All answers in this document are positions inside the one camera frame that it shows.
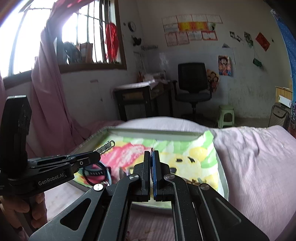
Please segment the person's left hand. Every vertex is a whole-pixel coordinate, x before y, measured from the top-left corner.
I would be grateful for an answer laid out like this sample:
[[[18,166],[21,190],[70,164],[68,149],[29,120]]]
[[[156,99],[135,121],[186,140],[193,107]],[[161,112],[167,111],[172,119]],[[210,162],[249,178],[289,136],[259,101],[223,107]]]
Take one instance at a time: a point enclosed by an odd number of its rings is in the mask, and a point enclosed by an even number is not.
[[[40,193],[34,196],[37,203],[32,210],[31,225],[33,228],[40,228],[47,223],[47,209],[45,194]],[[13,228],[21,227],[16,213],[27,213],[30,210],[29,204],[15,196],[1,196],[1,210],[7,221]]]

